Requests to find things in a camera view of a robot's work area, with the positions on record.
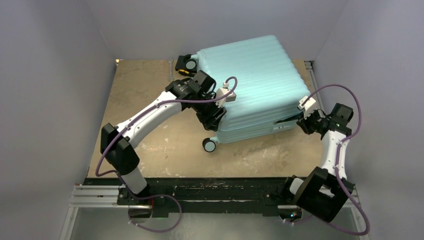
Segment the light blue suitcase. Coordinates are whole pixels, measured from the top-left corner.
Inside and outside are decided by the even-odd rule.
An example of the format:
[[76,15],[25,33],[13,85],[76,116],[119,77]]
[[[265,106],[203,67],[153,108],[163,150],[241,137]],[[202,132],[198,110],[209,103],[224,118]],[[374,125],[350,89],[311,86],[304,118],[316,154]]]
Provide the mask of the light blue suitcase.
[[236,99],[224,104],[226,113],[214,137],[202,142],[206,152],[297,126],[299,100],[310,91],[274,35],[204,48],[191,58],[218,86],[237,78],[230,83]]

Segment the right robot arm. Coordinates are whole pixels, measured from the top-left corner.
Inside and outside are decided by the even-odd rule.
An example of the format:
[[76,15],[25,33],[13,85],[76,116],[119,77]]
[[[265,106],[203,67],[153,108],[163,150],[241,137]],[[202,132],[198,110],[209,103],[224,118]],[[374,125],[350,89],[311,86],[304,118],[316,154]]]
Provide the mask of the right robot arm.
[[277,190],[284,202],[293,203],[327,223],[335,218],[348,199],[341,184],[349,194],[354,188],[344,170],[348,144],[345,138],[352,134],[348,123],[353,115],[353,109],[341,103],[336,103],[330,114],[318,109],[307,117],[300,113],[296,123],[303,132],[320,134],[321,163],[306,179],[293,175]]

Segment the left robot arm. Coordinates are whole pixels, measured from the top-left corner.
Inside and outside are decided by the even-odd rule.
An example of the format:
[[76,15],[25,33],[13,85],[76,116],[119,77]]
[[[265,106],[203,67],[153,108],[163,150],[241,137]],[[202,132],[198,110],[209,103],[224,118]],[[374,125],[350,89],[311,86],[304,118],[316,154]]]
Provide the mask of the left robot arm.
[[171,81],[152,103],[126,121],[116,125],[107,123],[101,128],[99,162],[107,160],[113,166],[113,172],[130,191],[132,201],[142,205],[150,196],[150,186],[138,168],[140,158],[136,147],[159,125],[185,109],[196,112],[205,130],[217,131],[227,112],[224,103],[236,97],[238,81],[234,76],[232,80],[233,87],[227,79],[214,90],[217,82],[200,70],[194,77]]

